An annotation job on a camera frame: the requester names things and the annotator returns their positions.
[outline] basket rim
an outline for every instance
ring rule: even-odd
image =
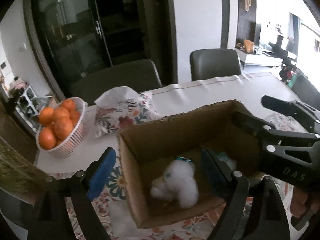
[[[72,132],[68,135],[68,137],[63,140],[62,143],[60,143],[58,146],[52,148],[51,150],[45,150],[45,149],[43,149],[43,148],[39,145],[39,142],[38,142],[38,137],[39,137],[41,128],[42,128],[42,127],[45,127],[45,126],[43,126],[42,124],[40,124],[39,129],[37,130],[37,133],[36,133],[36,144],[37,144],[37,147],[38,147],[38,149],[39,149],[40,151],[51,153],[51,152],[54,152],[54,151],[59,150],[59,149],[71,138],[71,136],[74,135],[74,131],[76,131],[76,130],[78,129],[80,123],[82,122],[82,120],[83,120],[83,118],[84,118],[84,115],[85,115],[85,112],[86,112],[86,107],[87,107],[87,104],[88,104],[88,103],[87,103],[86,101],[84,101],[82,98],[79,98],[79,97],[71,97],[71,98],[67,98],[67,99],[73,99],[73,98],[80,99],[80,100],[82,101],[82,104],[83,104],[82,113],[81,113],[81,115],[80,115],[80,118],[79,118],[76,126],[73,128]],[[56,109],[57,107],[59,107],[59,106],[63,103],[63,101],[61,101],[60,103],[58,103],[57,106],[56,106],[55,108],[53,108],[53,109]]]

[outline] fruit basket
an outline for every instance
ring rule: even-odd
[[[36,144],[39,150],[49,153],[56,158],[66,158],[72,155],[74,150],[82,143],[84,137],[88,134],[88,127],[85,118],[88,103],[77,97],[73,97],[70,99],[74,101],[74,103],[76,104],[76,111],[79,111],[81,115],[77,124],[74,126],[72,132],[68,135],[68,137],[53,149],[45,150],[39,144],[39,134],[45,127],[43,125],[40,125],[36,134]]]

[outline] white plush toy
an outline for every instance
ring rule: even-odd
[[[165,201],[177,199],[181,208],[194,206],[199,197],[194,173],[194,164],[187,158],[178,157],[152,182],[151,196]]]

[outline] floral placemat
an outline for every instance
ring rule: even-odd
[[[265,118],[265,120],[274,124],[278,130],[307,132],[292,117],[286,117],[279,113],[274,113]],[[58,173],[52,175],[57,179],[63,179],[71,177],[73,173]],[[275,182],[281,197],[286,196],[292,189],[291,185],[288,185],[280,180],[275,180]],[[94,210],[96,211],[101,223],[105,227],[112,240],[189,240],[192,237],[198,237],[200,240],[206,239],[216,225],[225,206],[225,204],[223,204],[213,210],[210,210],[209,212],[206,212],[202,216],[196,216],[192,219],[184,220],[174,225],[142,229],[139,231],[140,236],[116,237],[114,236],[114,232],[112,230],[112,224],[123,223],[123,225],[121,225],[123,227],[126,225],[123,220],[114,221],[110,218],[109,203],[111,201],[126,201],[124,187],[125,181],[122,175],[119,158],[117,158],[116,164],[100,197],[96,198],[92,202]],[[252,197],[247,198],[244,209],[244,217],[249,215],[252,200]],[[76,238],[79,240],[84,240],[85,238],[79,226],[70,198],[66,198],[66,206]]]

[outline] silver screw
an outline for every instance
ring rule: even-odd
[[[271,152],[271,153],[272,153],[272,152],[274,152],[275,150],[276,150],[276,148],[275,148],[273,145],[268,145],[268,146],[267,146],[267,151],[268,151],[268,152]]]
[[[82,177],[83,175],[84,175],[84,171],[77,171],[76,172],[76,176],[79,178]]]
[[[264,128],[264,130],[270,130],[271,129],[271,127],[269,125],[264,125],[263,128]]]
[[[266,182],[271,182],[272,178],[270,176],[265,176],[264,179],[266,180]]]
[[[53,181],[53,179],[54,179],[53,176],[46,177],[46,178],[45,178],[45,182],[50,183],[50,182]]]
[[[233,172],[233,175],[235,176],[235,177],[241,177],[242,176],[242,173],[240,172],[240,171],[234,171]]]

